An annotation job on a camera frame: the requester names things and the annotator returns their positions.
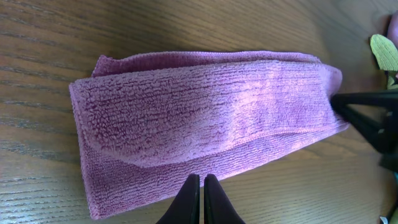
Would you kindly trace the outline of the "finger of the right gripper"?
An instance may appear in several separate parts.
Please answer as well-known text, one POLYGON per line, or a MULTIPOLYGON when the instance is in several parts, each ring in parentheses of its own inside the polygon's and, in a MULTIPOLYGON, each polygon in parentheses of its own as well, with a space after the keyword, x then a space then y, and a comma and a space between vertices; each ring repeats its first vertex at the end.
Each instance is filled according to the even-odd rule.
POLYGON ((379 153, 386 149, 384 136, 382 135, 382 123, 350 108, 349 106, 336 106, 334 110, 347 122, 349 122, 370 145, 379 153))
POLYGON ((332 106, 368 105, 387 109, 397 107, 397 89, 364 93, 342 93, 331 98, 332 106))

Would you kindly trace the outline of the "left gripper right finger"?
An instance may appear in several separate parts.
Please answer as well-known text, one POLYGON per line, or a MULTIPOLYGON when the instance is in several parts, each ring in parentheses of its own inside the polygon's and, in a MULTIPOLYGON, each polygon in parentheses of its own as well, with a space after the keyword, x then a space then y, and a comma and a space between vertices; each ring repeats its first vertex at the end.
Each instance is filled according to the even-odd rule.
POLYGON ((204 224, 245 224, 214 174, 204 183, 204 224))

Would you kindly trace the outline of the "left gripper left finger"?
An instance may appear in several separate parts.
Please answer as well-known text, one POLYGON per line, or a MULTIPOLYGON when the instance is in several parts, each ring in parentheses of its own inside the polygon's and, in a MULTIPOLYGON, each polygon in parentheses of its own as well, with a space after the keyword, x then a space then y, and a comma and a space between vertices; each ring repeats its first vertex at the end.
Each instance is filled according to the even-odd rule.
POLYGON ((200 220, 200 176, 190 174, 168 210, 156 224, 198 224, 200 220))

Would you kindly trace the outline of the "pink purple microfiber cloth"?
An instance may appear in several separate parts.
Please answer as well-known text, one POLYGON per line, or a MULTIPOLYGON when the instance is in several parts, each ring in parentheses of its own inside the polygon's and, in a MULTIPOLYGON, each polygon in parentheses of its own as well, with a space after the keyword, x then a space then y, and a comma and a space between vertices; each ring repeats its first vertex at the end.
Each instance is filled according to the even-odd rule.
POLYGON ((348 127, 341 71, 295 52, 101 56, 70 84, 92 219, 173 197, 190 174, 263 166, 348 127))

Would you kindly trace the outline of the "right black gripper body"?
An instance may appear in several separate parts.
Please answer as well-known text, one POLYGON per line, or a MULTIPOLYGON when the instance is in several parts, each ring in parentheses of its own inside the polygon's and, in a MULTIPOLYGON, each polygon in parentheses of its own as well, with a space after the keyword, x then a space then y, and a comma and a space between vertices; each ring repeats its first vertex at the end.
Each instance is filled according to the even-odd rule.
POLYGON ((386 113, 382 129, 386 149, 382 153, 379 165, 397 172, 397 108, 386 113))

